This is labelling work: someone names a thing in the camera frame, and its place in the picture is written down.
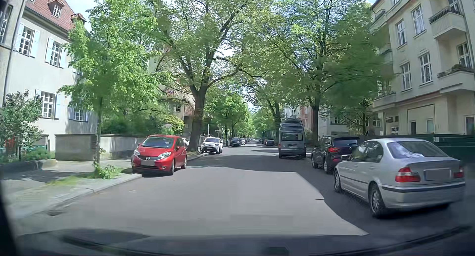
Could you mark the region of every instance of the car hood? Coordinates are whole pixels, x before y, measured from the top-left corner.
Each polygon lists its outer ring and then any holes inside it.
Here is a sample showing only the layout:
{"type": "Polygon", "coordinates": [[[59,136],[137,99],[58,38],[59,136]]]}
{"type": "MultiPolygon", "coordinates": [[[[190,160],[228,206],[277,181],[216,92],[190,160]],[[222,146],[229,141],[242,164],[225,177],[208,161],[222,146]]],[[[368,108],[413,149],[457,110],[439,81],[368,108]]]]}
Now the car hood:
{"type": "Polygon", "coordinates": [[[157,157],[162,153],[171,152],[173,149],[162,149],[162,148],[151,148],[139,146],[137,150],[140,152],[141,156],[157,157]]]}
{"type": "Polygon", "coordinates": [[[134,255],[134,256],[300,256],[394,255],[394,252],[437,243],[452,246],[449,237],[464,235],[472,242],[471,227],[457,227],[408,241],[393,235],[219,235],[157,237],[108,229],[64,229],[20,235],[21,255],[134,255]]]}

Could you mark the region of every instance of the gray van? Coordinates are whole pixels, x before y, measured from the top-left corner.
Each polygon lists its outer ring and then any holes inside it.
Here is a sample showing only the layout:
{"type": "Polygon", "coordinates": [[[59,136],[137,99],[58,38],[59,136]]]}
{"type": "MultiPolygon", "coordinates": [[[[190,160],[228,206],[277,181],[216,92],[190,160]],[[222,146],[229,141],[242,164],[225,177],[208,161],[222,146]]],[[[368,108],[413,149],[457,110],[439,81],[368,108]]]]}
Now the gray van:
{"type": "Polygon", "coordinates": [[[279,128],[279,158],[306,157],[305,130],[300,119],[282,119],[279,128]]]}

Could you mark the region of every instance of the windshield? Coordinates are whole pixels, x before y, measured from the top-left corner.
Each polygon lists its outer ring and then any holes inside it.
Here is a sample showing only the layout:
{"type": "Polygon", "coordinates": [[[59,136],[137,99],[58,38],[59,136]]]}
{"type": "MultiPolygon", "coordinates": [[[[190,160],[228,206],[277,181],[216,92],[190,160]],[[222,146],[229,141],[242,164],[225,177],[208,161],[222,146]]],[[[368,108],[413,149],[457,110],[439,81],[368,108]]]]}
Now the windshield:
{"type": "Polygon", "coordinates": [[[206,138],[205,142],[219,143],[219,138],[206,138]]]}
{"type": "Polygon", "coordinates": [[[333,146],[337,148],[356,146],[358,144],[359,144],[359,139],[334,139],[333,140],[333,146]]]}
{"type": "Polygon", "coordinates": [[[388,143],[395,159],[420,157],[448,157],[440,148],[426,141],[398,141],[388,143]]]}
{"type": "Polygon", "coordinates": [[[302,132],[282,132],[282,141],[302,141],[302,132]]]}
{"type": "Polygon", "coordinates": [[[153,137],[147,138],[142,143],[142,146],[150,147],[150,148],[169,149],[173,146],[173,141],[174,141],[174,138],[153,136],[153,137]]]}

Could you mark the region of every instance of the asphalt road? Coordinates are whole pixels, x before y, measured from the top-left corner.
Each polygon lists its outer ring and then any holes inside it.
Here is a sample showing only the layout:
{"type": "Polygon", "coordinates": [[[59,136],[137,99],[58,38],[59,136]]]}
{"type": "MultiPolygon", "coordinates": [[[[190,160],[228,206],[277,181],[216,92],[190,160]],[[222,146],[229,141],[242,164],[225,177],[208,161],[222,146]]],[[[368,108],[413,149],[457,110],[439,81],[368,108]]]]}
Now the asphalt road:
{"type": "Polygon", "coordinates": [[[446,210],[374,219],[367,204],[333,191],[310,159],[279,159],[251,142],[189,162],[173,176],[144,177],[16,221],[17,234],[72,228],[170,235],[374,235],[405,241],[472,224],[474,198],[446,210]]]}

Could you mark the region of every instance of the dormer window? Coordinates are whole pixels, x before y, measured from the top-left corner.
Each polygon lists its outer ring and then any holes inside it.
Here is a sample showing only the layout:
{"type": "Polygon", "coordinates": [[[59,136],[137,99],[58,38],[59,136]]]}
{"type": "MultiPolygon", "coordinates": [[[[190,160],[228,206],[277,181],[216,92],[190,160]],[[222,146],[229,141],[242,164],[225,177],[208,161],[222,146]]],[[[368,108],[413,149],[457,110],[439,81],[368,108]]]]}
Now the dormer window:
{"type": "Polygon", "coordinates": [[[76,14],[73,14],[71,15],[71,21],[74,23],[75,21],[77,20],[80,20],[82,21],[83,23],[86,22],[86,19],[83,17],[83,15],[81,15],[81,13],[76,13],[76,14]]]}
{"type": "Polygon", "coordinates": [[[53,8],[53,16],[59,17],[59,14],[61,14],[61,7],[55,4],[53,8]]]}

